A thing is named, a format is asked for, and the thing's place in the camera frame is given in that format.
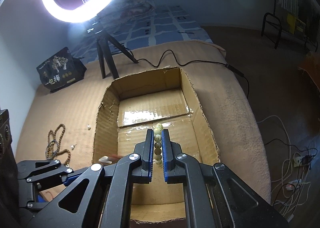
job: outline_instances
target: beige blanket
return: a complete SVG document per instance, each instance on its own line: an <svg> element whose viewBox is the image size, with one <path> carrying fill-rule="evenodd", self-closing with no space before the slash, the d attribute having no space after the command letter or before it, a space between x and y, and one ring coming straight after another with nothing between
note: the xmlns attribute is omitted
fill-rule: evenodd
<svg viewBox="0 0 320 228"><path fill-rule="evenodd" d="M134 50L137 59L157 64L162 53L172 49L180 63L190 60L225 62L225 51L200 41L179 41ZM133 64L126 56L114 56L120 76L152 69L145 61ZM168 52L160 67L177 66ZM39 86L20 135L16 161L45 159L47 135L60 123L66 126L61 150L71 151L70 167L89 166L98 106L112 77L102 79L99 62L86 65L85 78L54 94ZM221 65L193 63L184 67L199 97L220 149L220 160L270 202L270 174L262 138L245 94L234 74ZM62 162L67 155L58 157Z"/></svg>

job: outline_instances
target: brown floor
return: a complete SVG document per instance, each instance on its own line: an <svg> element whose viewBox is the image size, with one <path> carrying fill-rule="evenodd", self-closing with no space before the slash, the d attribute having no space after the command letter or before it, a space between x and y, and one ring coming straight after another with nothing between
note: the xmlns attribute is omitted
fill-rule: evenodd
<svg viewBox="0 0 320 228"><path fill-rule="evenodd" d="M210 38L227 51L226 60L243 72L250 83L249 103L257 121L269 115L279 116L289 134L292 144L300 150L319 146L320 98L310 79L297 70L297 65L304 59L307 51L303 45L282 39L278 49L266 37L261 38L260 32L250 29L232 27L204 27ZM238 78L244 92L247 83ZM279 138L287 143L286 134L276 118L259 124L264 143ZM281 177L282 162L288 157L288 147L274 141L266 147L271 180ZM292 148L292 155L297 150ZM307 227L315 212L319 211L320 200L320 167L319 156L312 162L308 175L311 181L308 201L298 206L290 227ZM297 179L297 168L287 181ZM300 203L305 201L307 187L304 189Z"/></svg>

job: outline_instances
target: tripod leg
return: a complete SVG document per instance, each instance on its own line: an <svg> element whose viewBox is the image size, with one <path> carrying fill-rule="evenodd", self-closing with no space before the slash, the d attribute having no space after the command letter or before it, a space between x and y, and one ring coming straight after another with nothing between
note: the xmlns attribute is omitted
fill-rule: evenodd
<svg viewBox="0 0 320 228"><path fill-rule="evenodd" d="M97 41L97 51L98 51L101 75L102 75L102 79L104 79L104 78L106 78L106 70L104 67L103 52L101 50L101 46L99 44L99 41Z"/></svg>
<svg viewBox="0 0 320 228"><path fill-rule="evenodd" d="M128 58L130 58L130 60L137 64L139 63L134 57L133 55L131 55L123 45L121 45L113 36L109 35L108 33L104 33L105 38L111 43L113 44L117 49L119 49L123 54L125 54Z"/></svg>
<svg viewBox="0 0 320 228"><path fill-rule="evenodd" d="M108 45L108 41L103 39L99 41L99 44L113 79L119 78L119 74L118 74L115 62L113 61L112 54Z"/></svg>

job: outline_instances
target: cardboard box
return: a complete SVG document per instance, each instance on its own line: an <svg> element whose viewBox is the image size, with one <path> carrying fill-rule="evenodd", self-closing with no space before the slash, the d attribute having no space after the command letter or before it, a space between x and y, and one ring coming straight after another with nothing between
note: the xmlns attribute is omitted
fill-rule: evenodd
<svg viewBox="0 0 320 228"><path fill-rule="evenodd" d="M99 106L93 163L110 154L128 155L145 140L146 129L162 123L183 152L199 162L219 161L198 97L180 68L149 70L111 83ZM154 163L152 182L134 184L131 219L163 222L185 217L182 184L164 182L163 168Z"/></svg>

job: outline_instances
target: blue patterned bedsheet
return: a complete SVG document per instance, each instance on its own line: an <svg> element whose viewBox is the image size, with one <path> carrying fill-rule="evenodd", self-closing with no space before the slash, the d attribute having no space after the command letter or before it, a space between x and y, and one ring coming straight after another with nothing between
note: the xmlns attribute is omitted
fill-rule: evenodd
<svg viewBox="0 0 320 228"><path fill-rule="evenodd" d="M128 21L125 24L104 28L125 47L134 50L162 43L198 39L212 43L207 32L180 6L161 6L155 15ZM111 52L119 51L109 44ZM96 38L92 34L81 40L72 51L72 56L81 58L83 64L98 60Z"/></svg>

